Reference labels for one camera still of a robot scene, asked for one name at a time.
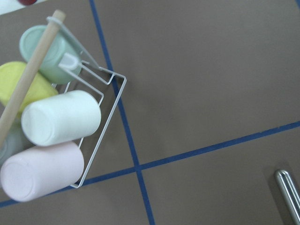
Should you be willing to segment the pink cup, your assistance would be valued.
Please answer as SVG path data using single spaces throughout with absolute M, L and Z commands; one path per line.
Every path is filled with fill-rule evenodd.
M 84 157 L 74 142 L 35 146 L 4 162 L 0 183 L 11 199 L 28 202 L 72 185 L 83 169 Z

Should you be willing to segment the red thermos bottle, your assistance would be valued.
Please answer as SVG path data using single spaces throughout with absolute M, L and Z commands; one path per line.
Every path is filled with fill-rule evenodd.
M 18 0 L 18 2 L 24 6 L 29 6 L 35 4 L 37 0 Z

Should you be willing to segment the white cup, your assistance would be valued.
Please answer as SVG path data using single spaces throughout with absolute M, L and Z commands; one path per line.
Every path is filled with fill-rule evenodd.
M 37 146 L 50 146 L 96 132 L 101 122 L 98 101 L 88 92 L 74 90 L 29 104 L 22 113 L 25 136 Z

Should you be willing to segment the steel muddler with black tip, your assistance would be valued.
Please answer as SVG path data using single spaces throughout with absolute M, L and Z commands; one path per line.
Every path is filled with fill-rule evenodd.
M 300 195 L 294 181 L 287 170 L 279 169 L 275 172 L 280 192 L 288 207 L 289 213 L 295 225 L 300 224 Z

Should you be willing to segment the yellow cup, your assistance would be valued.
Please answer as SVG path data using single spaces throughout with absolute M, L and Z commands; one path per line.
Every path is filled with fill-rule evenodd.
M 7 62 L 0 67 L 0 102 L 6 106 L 19 82 L 26 63 L 22 61 Z M 58 91 L 39 72 L 36 74 L 19 110 L 21 117 L 25 107 L 35 101 L 58 95 Z

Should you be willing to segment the mint green cup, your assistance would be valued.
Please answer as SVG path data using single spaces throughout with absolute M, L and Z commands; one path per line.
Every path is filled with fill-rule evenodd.
M 45 25 L 37 25 L 27 29 L 21 36 L 19 41 L 19 50 L 23 59 L 28 62 L 31 59 L 36 46 L 46 29 Z M 43 63 L 41 64 L 40 73 L 51 83 L 66 84 L 74 77 L 70 76 L 67 72 L 59 67 L 59 63 L 64 57 L 65 53 L 79 58 L 79 54 L 75 51 L 74 47 L 68 42 L 65 35 L 60 31 L 52 45 L 50 46 Z

